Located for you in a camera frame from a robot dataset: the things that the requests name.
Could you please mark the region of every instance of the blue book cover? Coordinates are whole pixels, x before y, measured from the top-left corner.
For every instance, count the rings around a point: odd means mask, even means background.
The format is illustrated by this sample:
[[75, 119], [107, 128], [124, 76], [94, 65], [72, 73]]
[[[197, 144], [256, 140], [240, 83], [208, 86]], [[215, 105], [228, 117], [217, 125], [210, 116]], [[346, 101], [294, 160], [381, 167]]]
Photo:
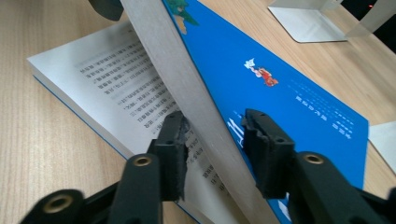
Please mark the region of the blue book cover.
[[[325, 155], [362, 188], [367, 119], [198, 1], [163, 2], [240, 149], [245, 110], [260, 110], [294, 140], [296, 151]], [[290, 222], [287, 202], [269, 204], [282, 223]]]

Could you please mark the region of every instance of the wooden table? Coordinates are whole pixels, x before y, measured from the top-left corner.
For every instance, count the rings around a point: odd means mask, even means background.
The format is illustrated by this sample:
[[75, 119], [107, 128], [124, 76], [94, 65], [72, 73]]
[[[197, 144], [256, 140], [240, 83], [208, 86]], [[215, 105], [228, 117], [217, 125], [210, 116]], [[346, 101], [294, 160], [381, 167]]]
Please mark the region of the wooden table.
[[[396, 55], [373, 35], [298, 44], [266, 8], [270, 0], [202, 2], [371, 124], [396, 120]], [[357, 23], [342, 8], [329, 16], [345, 31]], [[55, 190], [80, 189], [90, 196], [119, 180], [125, 160], [39, 84], [26, 61], [112, 23], [88, 1], [0, 2], [0, 223], [18, 223]], [[386, 197], [393, 186], [394, 173], [369, 146], [365, 189]], [[173, 203], [165, 204], [164, 219], [192, 223]]]

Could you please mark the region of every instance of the metal stand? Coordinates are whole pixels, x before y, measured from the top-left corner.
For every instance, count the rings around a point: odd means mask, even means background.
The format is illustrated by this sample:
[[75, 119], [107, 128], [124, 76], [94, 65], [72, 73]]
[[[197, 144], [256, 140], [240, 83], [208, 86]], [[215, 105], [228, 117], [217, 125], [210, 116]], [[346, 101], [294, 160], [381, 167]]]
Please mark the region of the metal stand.
[[276, 0], [268, 8], [297, 42], [346, 41], [345, 34], [323, 10], [335, 9], [342, 0]]

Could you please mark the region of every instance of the book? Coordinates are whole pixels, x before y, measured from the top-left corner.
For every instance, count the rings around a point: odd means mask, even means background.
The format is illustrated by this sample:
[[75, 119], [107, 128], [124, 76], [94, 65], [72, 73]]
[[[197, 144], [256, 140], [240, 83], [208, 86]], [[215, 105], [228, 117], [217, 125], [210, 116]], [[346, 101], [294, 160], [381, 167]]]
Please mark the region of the book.
[[241, 151], [245, 109], [269, 114], [297, 151], [328, 157], [363, 185], [368, 121], [195, 0], [121, 0], [165, 86], [251, 223], [290, 223], [285, 201], [267, 203]]
[[[122, 157], [146, 153], [179, 110], [128, 21], [28, 58], [35, 78]], [[190, 130], [185, 198], [201, 223], [247, 222]]]

